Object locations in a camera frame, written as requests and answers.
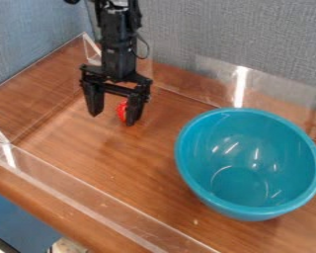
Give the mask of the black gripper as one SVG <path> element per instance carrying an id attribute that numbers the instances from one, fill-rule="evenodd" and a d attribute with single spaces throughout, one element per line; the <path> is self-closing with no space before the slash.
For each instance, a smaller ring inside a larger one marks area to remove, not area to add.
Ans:
<path id="1" fill-rule="evenodd" d="M 154 81 L 138 73 L 138 34 L 124 40 L 103 40 L 102 64 L 80 66 L 80 85 L 84 92 L 88 112 L 96 117 L 104 110 L 107 93 L 127 97 L 126 123 L 131 127 L 140 119 L 146 102 L 151 96 Z"/>

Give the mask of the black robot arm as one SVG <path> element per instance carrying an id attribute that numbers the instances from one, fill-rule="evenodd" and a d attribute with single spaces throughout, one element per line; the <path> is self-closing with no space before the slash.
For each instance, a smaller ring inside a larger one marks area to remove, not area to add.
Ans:
<path id="1" fill-rule="evenodd" d="M 138 33 L 142 27 L 139 0 L 122 6 L 112 0 L 90 0 L 95 4 L 98 26 L 102 31 L 102 65 L 80 66 L 80 86 L 88 112 L 96 117 L 104 110 L 106 94 L 127 98 L 120 107 L 127 126 L 142 118 L 151 98 L 154 80 L 138 72 Z"/>

